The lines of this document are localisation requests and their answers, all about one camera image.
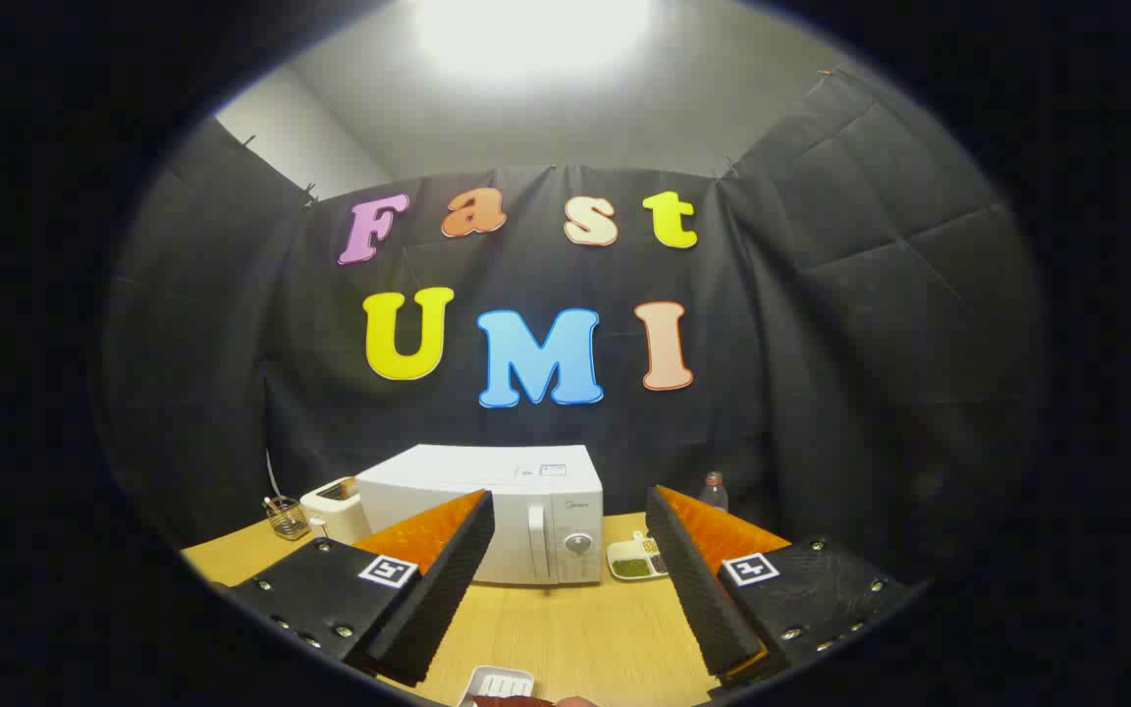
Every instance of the pink letter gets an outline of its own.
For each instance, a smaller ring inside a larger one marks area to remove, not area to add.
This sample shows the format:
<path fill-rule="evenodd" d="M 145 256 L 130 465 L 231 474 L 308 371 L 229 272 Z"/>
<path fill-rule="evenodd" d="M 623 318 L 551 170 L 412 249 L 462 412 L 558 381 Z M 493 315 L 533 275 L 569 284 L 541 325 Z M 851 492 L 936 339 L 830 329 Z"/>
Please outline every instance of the pink letter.
<path fill-rule="evenodd" d="M 636 308 L 636 317 L 645 324 L 648 335 L 648 390 L 677 390 L 692 382 L 692 371 L 683 367 L 683 348 L 679 344 L 679 318 L 683 305 L 677 301 L 646 301 Z"/>
<path fill-rule="evenodd" d="M 352 233 L 346 238 L 346 250 L 338 257 L 338 265 L 363 264 L 373 258 L 378 251 L 373 247 L 373 239 L 385 239 L 390 233 L 391 216 L 407 207 L 407 193 L 352 206 Z"/>

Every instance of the white microwave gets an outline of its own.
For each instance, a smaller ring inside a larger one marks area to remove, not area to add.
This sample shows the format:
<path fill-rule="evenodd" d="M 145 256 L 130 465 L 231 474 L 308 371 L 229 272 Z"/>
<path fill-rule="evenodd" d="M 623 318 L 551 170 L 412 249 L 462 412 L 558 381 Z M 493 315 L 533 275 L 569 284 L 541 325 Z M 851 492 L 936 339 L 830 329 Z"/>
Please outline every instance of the white microwave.
<path fill-rule="evenodd" d="M 355 475 L 370 532 L 485 488 L 494 536 L 474 581 L 601 581 L 601 478 L 584 446 L 418 443 Z"/>

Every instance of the microwave door handle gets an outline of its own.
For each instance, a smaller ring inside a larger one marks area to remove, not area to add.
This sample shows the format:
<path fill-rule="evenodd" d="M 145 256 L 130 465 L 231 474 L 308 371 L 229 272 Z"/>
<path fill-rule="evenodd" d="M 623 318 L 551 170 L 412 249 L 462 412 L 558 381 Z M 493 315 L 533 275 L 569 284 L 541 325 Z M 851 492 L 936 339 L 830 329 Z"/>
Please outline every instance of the microwave door handle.
<path fill-rule="evenodd" d="M 535 578 L 547 578 L 547 534 L 544 532 L 544 507 L 534 502 L 529 509 L 530 561 Z"/>

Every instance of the peach letter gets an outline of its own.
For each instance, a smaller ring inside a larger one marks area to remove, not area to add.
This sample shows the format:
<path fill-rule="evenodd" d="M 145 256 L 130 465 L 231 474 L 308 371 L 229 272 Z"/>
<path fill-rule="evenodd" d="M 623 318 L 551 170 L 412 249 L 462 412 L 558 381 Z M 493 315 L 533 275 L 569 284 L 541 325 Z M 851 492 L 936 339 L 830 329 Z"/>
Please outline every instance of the peach letter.
<path fill-rule="evenodd" d="M 421 304 L 421 347 L 413 356 L 396 351 L 396 309 L 405 303 L 398 292 L 380 292 L 364 299 L 369 326 L 364 330 L 364 357 L 373 372 L 390 380 L 417 380 L 430 376 L 443 359 L 443 308 L 452 301 L 451 287 L 428 286 L 413 301 Z"/>
<path fill-rule="evenodd" d="M 491 233 L 508 218 L 500 212 L 500 190 L 490 187 L 459 192 L 448 202 L 448 210 L 451 214 L 443 219 L 443 235 L 448 238 Z"/>
<path fill-rule="evenodd" d="M 663 191 L 644 200 L 645 209 L 651 209 L 651 232 L 657 241 L 672 248 L 696 245 L 696 232 L 683 230 L 681 216 L 694 214 L 692 205 L 679 200 L 679 193 Z"/>
<path fill-rule="evenodd" d="M 636 308 L 636 317 L 645 324 L 648 335 L 648 390 L 677 390 L 692 382 L 692 371 L 683 368 L 683 348 L 679 342 L 679 318 L 683 305 L 677 301 L 646 301 Z"/>
<path fill-rule="evenodd" d="M 573 197 L 566 202 L 566 238 L 579 245 L 610 245 L 619 239 L 619 227 L 606 216 L 614 205 L 605 198 Z"/>

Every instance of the white tray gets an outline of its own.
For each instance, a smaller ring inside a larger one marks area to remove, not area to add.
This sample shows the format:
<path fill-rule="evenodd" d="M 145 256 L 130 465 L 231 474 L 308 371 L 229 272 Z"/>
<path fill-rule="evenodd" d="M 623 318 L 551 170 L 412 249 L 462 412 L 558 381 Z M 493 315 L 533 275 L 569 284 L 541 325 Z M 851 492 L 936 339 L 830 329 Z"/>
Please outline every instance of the white tray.
<path fill-rule="evenodd" d="M 625 540 L 621 542 L 615 542 L 606 548 L 605 557 L 608 560 L 610 574 L 614 575 L 615 580 L 620 581 L 644 581 L 644 580 L 655 580 L 657 577 L 667 577 L 667 572 L 658 572 L 657 568 L 651 564 L 651 557 L 655 554 L 661 554 L 659 550 L 647 550 L 645 542 L 650 542 L 653 548 L 657 546 L 656 541 L 647 538 L 641 532 L 632 533 L 632 540 Z M 614 571 L 614 563 L 619 560 L 642 560 L 648 568 L 647 575 L 642 577 L 623 577 L 619 572 Z"/>
<path fill-rule="evenodd" d="M 535 676 L 526 671 L 515 671 L 511 667 L 477 666 L 470 674 L 470 684 L 466 686 L 457 707 L 476 707 L 470 695 L 483 697 L 530 697 L 535 688 Z"/>

